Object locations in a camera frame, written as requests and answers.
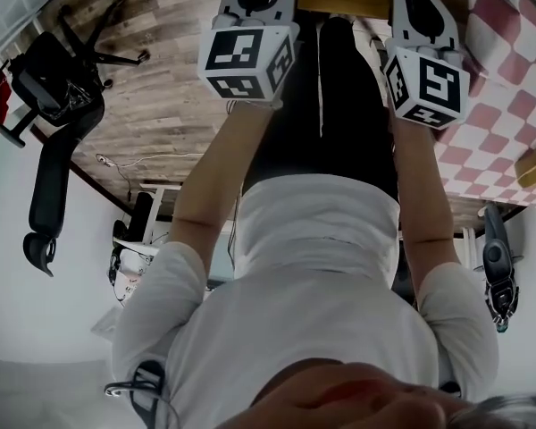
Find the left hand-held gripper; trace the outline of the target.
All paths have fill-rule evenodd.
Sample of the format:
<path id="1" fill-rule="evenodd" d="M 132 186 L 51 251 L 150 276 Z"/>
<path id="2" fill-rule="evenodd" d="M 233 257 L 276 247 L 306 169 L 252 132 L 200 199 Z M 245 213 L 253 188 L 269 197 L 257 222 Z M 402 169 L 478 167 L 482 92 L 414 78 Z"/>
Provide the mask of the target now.
<path id="1" fill-rule="evenodd" d="M 221 0 L 201 34 L 198 77 L 224 100 L 276 101 L 296 61 L 295 9 L 296 0 Z"/>

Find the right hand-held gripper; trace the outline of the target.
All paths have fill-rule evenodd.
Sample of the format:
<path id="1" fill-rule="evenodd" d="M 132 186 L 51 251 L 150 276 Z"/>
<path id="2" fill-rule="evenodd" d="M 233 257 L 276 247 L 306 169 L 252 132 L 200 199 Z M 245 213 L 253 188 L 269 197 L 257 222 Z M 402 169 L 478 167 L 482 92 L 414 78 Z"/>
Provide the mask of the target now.
<path id="1" fill-rule="evenodd" d="M 463 121 L 469 75 L 448 8 L 441 0 L 392 0 L 391 28 L 383 75 L 395 116 L 434 130 Z M 424 45 L 425 37 L 444 46 Z"/>

